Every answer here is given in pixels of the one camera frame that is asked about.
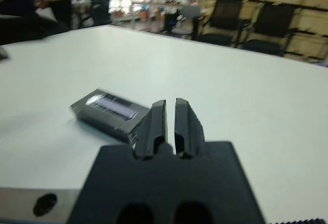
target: desk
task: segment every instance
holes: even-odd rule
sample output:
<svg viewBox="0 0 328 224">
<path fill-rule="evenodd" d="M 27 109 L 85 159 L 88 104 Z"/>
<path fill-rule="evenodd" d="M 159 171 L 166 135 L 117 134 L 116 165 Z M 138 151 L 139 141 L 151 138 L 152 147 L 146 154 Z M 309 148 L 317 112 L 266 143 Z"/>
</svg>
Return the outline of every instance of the desk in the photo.
<svg viewBox="0 0 328 224">
<path fill-rule="evenodd" d="M 131 19 L 131 28 L 135 29 L 135 20 L 136 15 L 133 13 L 133 6 L 134 5 L 148 5 L 148 6 L 156 6 L 156 7 L 172 7 L 172 8 L 182 8 L 186 4 L 177 4 L 177 3 L 153 3 L 153 2 L 146 2 L 146 1 L 131 1 L 130 6 L 130 14 L 132 15 Z M 151 16 L 148 16 L 147 19 L 148 29 L 146 31 L 150 31 L 151 26 Z"/>
<path fill-rule="evenodd" d="M 187 99 L 207 141 L 233 142 L 268 223 L 328 220 L 326 68 L 114 26 L 4 48 L 1 187 L 81 188 L 99 148 L 118 142 L 69 106 L 102 88 L 166 99 L 172 145 L 175 98 Z"/>
</svg>

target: small black box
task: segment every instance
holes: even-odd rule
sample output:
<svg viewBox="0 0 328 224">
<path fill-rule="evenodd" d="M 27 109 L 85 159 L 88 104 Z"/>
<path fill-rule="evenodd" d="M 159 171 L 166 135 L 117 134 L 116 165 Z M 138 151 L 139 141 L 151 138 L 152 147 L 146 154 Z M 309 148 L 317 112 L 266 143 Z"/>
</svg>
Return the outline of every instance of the small black box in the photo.
<svg viewBox="0 0 328 224">
<path fill-rule="evenodd" d="M 71 105 L 76 117 L 123 142 L 136 142 L 149 109 L 99 89 Z"/>
</svg>

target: hole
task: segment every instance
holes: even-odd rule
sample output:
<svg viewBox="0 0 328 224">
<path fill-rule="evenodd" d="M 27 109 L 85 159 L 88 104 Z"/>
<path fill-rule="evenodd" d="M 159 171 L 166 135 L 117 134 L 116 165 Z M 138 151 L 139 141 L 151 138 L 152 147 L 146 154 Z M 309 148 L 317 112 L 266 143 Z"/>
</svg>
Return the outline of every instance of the hole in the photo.
<svg viewBox="0 0 328 224">
<path fill-rule="evenodd" d="M 184 202 L 175 213 L 174 224 L 212 224 L 208 210 L 198 202 Z"/>
<path fill-rule="evenodd" d="M 53 193 L 49 193 L 39 197 L 33 208 L 35 216 L 40 217 L 48 214 L 57 203 L 57 196 Z"/>
<path fill-rule="evenodd" d="M 120 213 L 117 224 L 153 224 L 154 218 L 149 207 L 144 203 L 127 205 Z"/>
<path fill-rule="evenodd" d="M 181 135 L 175 133 L 174 140 L 176 154 L 183 152 L 185 150 L 185 139 Z"/>
<path fill-rule="evenodd" d="M 154 140 L 154 154 L 157 154 L 159 146 L 161 144 L 163 144 L 164 142 L 165 142 L 165 139 L 162 136 L 155 138 L 155 140 Z"/>
</svg>

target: cluttered desk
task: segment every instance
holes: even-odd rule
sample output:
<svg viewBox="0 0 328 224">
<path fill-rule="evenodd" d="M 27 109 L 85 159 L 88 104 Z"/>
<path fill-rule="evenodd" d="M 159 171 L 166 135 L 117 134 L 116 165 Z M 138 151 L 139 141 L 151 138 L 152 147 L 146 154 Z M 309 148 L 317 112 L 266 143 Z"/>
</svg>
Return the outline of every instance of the cluttered desk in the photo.
<svg viewBox="0 0 328 224">
<path fill-rule="evenodd" d="M 4 50 L 0 222 L 328 219 L 325 68 L 113 26 Z M 134 152 L 75 118 L 70 106 L 97 88 L 150 109 Z M 102 97 L 88 104 L 135 117 Z"/>
</svg>

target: chair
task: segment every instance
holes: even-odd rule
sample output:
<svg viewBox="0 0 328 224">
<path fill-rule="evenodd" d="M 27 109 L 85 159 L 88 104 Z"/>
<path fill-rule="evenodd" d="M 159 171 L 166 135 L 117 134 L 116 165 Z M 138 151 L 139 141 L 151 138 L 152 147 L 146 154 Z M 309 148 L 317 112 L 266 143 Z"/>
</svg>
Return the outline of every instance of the chair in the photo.
<svg viewBox="0 0 328 224">
<path fill-rule="evenodd" d="M 183 6 L 181 11 L 180 11 L 180 15 L 183 16 L 184 18 L 188 18 L 188 19 L 193 19 L 193 20 L 199 20 L 200 17 L 200 7 L 199 6 L 193 6 L 193 5 L 186 5 Z M 193 34 L 196 30 L 195 27 L 198 28 L 195 23 L 193 24 L 193 29 L 189 29 L 186 27 L 176 27 L 174 29 L 172 29 L 172 33 L 178 34 L 178 35 L 183 35 L 183 36 L 187 36 L 187 35 L 191 35 Z"/>
<path fill-rule="evenodd" d="M 95 26 L 110 23 L 109 5 L 110 0 L 91 0 L 90 15 Z"/>
<path fill-rule="evenodd" d="M 247 28 L 248 33 L 241 48 L 283 56 L 295 32 L 294 29 L 289 29 L 295 9 L 293 5 L 265 3 L 257 17 L 257 22 Z M 248 40 L 251 32 L 279 38 L 287 37 L 287 40 L 284 45 L 267 40 Z"/>
<path fill-rule="evenodd" d="M 242 0 L 216 0 L 214 11 L 211 18 L 203 24 L 203 28 L 210 23 L 211 27 L 226 30 L 237 30 L 237 42 L 241 34 L 239 13 L 242 7 Z M 206 33 L 200 35 L 197 39 L 200 42 L 229 46 L 232 43 L 233 36 L 218 33 Z"/>
</svg>

